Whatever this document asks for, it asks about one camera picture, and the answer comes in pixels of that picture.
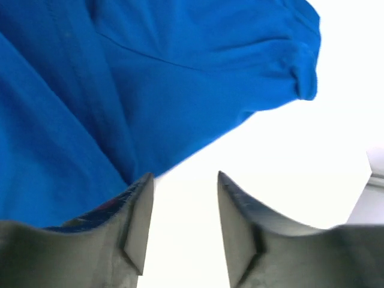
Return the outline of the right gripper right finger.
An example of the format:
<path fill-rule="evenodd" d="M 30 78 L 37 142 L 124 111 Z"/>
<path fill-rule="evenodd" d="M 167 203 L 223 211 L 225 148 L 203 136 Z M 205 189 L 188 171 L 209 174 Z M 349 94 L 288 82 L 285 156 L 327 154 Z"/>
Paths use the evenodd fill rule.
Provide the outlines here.
<path fill-rule="evenodd" d="M 218 205 L 231 287 L 383 286 L 383 226 L 317 229 L 296 222 L 218 174 Z"/>

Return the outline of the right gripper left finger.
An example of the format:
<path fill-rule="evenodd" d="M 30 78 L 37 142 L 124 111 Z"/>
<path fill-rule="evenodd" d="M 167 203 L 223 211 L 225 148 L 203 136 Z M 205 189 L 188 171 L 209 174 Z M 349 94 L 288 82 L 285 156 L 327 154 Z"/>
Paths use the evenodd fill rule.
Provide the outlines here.
<path fill-rule="evenodd" d="M 1 222 L 2 287 L 136 287 L 154 201 L 148 173 L 60 227 Z"/>

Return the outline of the blue printed t-shirt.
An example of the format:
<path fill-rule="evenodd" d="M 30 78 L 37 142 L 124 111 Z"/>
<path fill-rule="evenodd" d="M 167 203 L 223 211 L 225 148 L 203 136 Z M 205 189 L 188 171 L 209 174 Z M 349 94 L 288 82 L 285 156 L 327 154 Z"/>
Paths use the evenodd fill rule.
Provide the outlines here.
<path fill-rule="evenodd" d="M 1 219 L 58 226 L 317 91 L 307 1 L 2 1 Z"/>

